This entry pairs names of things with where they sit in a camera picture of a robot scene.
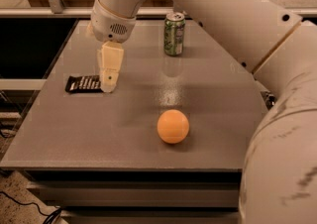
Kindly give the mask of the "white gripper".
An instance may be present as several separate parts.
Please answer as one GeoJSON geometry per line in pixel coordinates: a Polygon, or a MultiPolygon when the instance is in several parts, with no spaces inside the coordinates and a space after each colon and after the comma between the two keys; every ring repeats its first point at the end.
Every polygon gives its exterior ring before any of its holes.
{"type": "Polygon", "coordinates": [[[99,79],[101,90],[111,93],[117,86],[117,80],[124,57],[124,49],[120,43],[125,43],[135,27],[135,18],[126,18],[105,8],[96,0],[91,13],[91,23],[87,25],[86,37],[103,42],[97,52],[99,79]]]}

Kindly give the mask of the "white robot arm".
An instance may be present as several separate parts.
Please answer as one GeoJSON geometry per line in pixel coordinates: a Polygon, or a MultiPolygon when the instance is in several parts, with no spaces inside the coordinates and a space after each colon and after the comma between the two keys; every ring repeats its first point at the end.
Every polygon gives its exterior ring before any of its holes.
{"type": "MultiPolygon", "coordinates": [[[[91,29],[107,57],[144,1],[95,0],[91,29]]],[[[315,25],[269,0],[172,1],[276,99],[246,151],[239,224],[317,224],[315,25]]]]}

